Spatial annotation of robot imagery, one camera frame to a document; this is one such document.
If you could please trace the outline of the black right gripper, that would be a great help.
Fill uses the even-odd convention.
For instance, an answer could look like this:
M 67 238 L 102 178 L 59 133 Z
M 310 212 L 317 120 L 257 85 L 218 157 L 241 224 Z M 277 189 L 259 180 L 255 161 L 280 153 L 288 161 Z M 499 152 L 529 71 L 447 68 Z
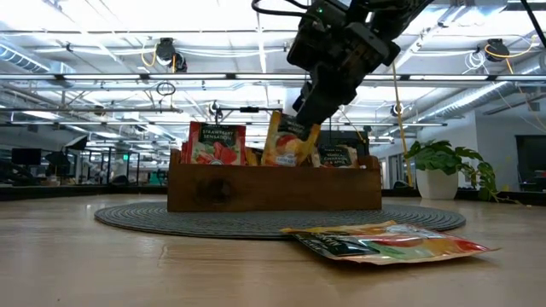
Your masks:
M 364 77 L 400 52 L 401 2 L 315 1 L 306 9 L 305 82 L 292 104 L 296 120 L 319 125 L 349 104 Z

